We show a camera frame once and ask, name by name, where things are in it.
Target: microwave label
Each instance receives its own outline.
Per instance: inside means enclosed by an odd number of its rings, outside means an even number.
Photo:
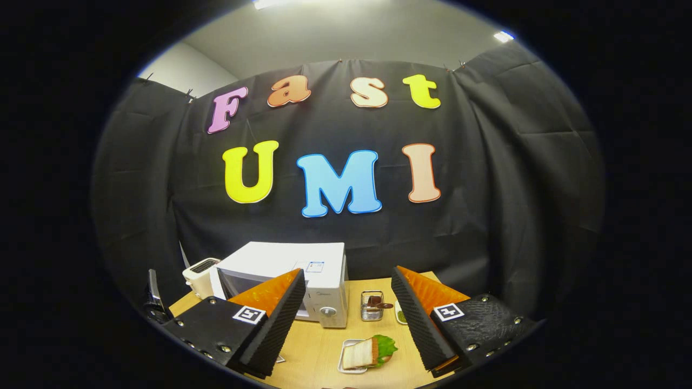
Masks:
[[[310,262],[307,265],[307,269],[305,271],[307,273],[322,273],[322,268],[325,267],[324,262]]]
[[[243,306],[234,316],[235,320],[244,321],[252,325],[257,324],[266,312],[252,307]]]

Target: white microwave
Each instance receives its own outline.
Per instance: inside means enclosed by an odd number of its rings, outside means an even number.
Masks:
[[[297,268],[305,275],[305,296],[295,318],[345,328],[348,270],[343,243],[247,243],[213,266],[212,290],[227,300]]]

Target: table surface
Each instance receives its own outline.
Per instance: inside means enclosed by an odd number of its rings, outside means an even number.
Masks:
[[[422,274],[439,281],[432,271]],[[360,299],[364,290],[381,290],[385,295],[385,302],[394,304],[396,297],[392,291],[391,278],[346,281],[346,285],[349,289],[346,328],[322,328],[317,322],[295,320],[280,352],[286,362],[275,364],[272,375],[264,380],[246,375],[278,388],[374,389],[417,388],[452,374],[433,378],[432,374],[426,371],[408,326],[397,322],[394,308],[385,309],[382,320],[361,320]],[[178,316],[199,301],[200,299],[190,292],[171,305],[170,310]],[[394,339],[398,350],[392,359],[381,367],[371,368],[363,374],[339,372],[337,365],[343,341],[367,339],[375,334]]]

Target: small basket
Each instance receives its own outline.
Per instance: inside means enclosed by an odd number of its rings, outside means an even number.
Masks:
[[[378,321],[382,320],[384,315],[383,308],[371,308],[367,306],[367,302],[372,296],[380,298],[381,302],[385,301],[385,294],[382,291],[362,291],[361,292],[361,319],[363,321]]]

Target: plate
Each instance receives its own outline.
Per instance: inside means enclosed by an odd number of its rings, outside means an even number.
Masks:
[[[399,305],[399,301],[397,300],[394,301],[394,317],[399,322],[399,324],[408,325],[408,323],[399,320],[399,312],[401,312],[401,305]]]
[[[358,369],[344,369],[343,368],[343,358],[344,358],[344,347],[346,346],[351,346],[354,345],[358,342],[362,342],[365,339],[346,339],[344,343],[341,344],[341,355],[339,356],[339,365],[338,369],[340,372],[345,373],[345,374],[363,374],[364,372],[367,372],[367,368],[358,368]]]

